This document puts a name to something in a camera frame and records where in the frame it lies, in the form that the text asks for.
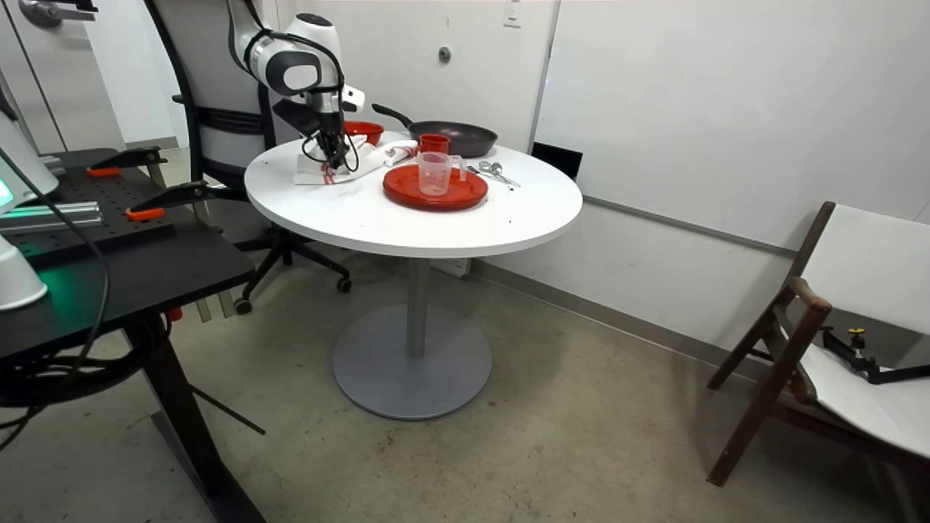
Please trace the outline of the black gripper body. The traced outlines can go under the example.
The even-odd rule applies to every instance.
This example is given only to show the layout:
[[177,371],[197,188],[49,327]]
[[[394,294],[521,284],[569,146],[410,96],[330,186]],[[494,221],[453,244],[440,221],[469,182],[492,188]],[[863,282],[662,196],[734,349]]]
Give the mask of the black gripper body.
[[346,159],[344,116],[324,114],[315,141],[325,163],[344,163]]

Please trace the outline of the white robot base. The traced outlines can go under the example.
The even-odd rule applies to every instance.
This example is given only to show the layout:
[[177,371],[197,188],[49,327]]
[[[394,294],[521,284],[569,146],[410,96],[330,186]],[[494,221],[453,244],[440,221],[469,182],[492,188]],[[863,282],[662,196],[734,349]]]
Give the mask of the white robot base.
[[46,295],[27,256],[0,234],[0,311],[27,308]]

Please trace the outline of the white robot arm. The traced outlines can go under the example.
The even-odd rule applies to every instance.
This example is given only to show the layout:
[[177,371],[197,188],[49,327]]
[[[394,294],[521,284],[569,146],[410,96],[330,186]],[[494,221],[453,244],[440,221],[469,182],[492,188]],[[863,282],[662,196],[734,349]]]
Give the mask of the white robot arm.
[[315,116],[317,164],[324,180],[333,180],[346,164],[344,116],[366,103],[366,92],[346,82],[334,23],[315,12],[296,12],[285,28],[270,28],[253,0],[225,0],[225,6],[232,60],[263,87]]

